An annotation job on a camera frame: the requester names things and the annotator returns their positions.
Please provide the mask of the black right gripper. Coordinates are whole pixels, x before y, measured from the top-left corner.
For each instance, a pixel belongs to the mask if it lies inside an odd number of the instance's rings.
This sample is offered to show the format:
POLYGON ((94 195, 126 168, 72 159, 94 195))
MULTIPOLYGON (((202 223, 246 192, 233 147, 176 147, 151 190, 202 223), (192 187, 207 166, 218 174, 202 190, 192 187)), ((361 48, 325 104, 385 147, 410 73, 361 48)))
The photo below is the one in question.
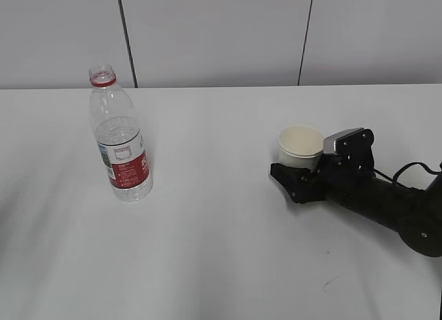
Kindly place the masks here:
POLYGON ((314 169, 270 165, 270 176, 294 203, 322 200, 341 201, 345 197, 365 200, 375 194, 374 157, 322 155, 314 169))

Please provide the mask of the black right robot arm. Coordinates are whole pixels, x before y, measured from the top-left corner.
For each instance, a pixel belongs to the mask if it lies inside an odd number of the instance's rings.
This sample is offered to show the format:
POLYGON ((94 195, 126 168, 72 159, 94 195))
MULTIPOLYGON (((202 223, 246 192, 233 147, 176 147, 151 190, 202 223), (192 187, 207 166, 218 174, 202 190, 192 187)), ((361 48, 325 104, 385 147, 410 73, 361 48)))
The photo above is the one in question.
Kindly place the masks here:
POLYGON ((398 177, 376 177, 373 161, 353 163, 341 156, 323 155, 314 171, 280 163, 270 175, 294 203, 329 201, 396 232, 412 250, 429 257, 441 256, 441 172, 421 167, 435 179, 426 189, 404 187, 398 177))

